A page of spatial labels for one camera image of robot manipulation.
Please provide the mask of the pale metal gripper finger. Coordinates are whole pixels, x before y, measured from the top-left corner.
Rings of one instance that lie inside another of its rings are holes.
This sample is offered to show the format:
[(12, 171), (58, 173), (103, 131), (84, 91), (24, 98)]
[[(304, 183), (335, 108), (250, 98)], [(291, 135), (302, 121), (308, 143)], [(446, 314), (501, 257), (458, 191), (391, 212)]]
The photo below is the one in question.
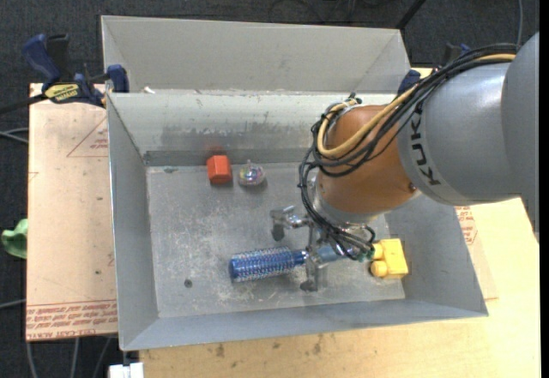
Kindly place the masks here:
[(271, 236), (275, 241), (281, 241), (286, 230), (306, 227), (310, 221), (306, 217), (300, 217), (295, 213), (295, 206), (280, 207), (270, 211), (272, 219)]
[(300, 284), (299, 288), (305, 292), (315, 292), (320, 287), (324, 287), (328, 264), (318, 253), (307, 253), (305, 255), (306, 278)]

